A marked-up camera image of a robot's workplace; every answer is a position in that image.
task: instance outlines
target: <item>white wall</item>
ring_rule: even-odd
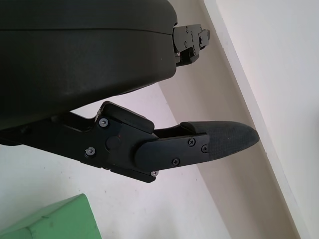
[[[196,0],[171,3],[179,26],[201,23],[213,30]],[[234,120],[252,125],[216,40],[212,36],[198,61],[179,67],[172,79],[159,85],[178,122]],[[232,239],[298,237],[261,144],[198,168]]]
[[[319,1],[205,0],[302,238],[319,238]]]

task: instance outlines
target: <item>green box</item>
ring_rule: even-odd
[[[0,239],[101,239],[84,194],[39,210],[0,232]]]

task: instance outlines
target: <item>black plastic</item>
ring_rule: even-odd
[[[176,65],[185,66],[199,58],[199,51],[209,44],[210,31],[200,24],[175,27],[173,40]]]
[[[100,110],[102,115],[111,117],[146,133],[152,134],[154,131],[155,126],[152,121],[112,102],[104,102]]]
[[[133,30],[0,31],[0,129],[175,74],[172,36]]]
[[[194,133],[209,135],[210,160],[229,156],[259,141],[258,133],[248,125],[231,121],[183,122],[182,127]]]
[[[73,113],[63,114],[10,130],[0,130],[0,143],[24,144],[144,182],[154,181],[150,171],[136,167],[133,153],[138,145],[157,137],[123,123],[117,116],[117,110],[107,111],[107,115],[103,115],[103,111],[99,112],[93,119]],[[128,112],[125,120],[136,122],[136,117]],[[99,121],[102,118],[107,118],[107,127],[100,127]],[[139,119],[141,123],[146,120],[142,117]],[[95,154],[88,156],[88,148],[94,148]]]
[[[0,0],[0,30],[131,29],[172,35],[176,24],[167,0]]]
[[[195,145],[189,147],[188,141],[194,139]],[[209,136],[190,135],[158,139],[144,143],[135,154],[135,164],[143,171],[158,171],[173,167],[187,166],[210,161],[209,154],[201,151],[209,143]],[[178,165],[172,163],[178,159]]]

